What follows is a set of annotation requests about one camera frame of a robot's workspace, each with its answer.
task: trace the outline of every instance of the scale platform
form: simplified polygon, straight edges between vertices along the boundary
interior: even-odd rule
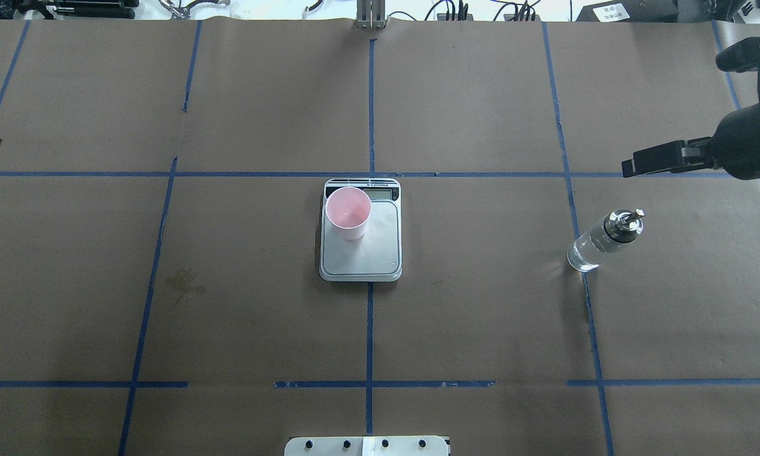
[[[327,198],[341,187],[357,187],[372,201],[366,233],[338,236],[327,219]],[[400,183],[394,179],[330,179],[321,208],[321,277],[329,282],[394,282],[403,274]]]

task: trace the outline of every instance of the silver bottle cap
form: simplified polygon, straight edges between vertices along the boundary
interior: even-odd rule
[[[605,231],[618,243],[631,243],[644,230],[643,210],[615,210],[605,218]]]

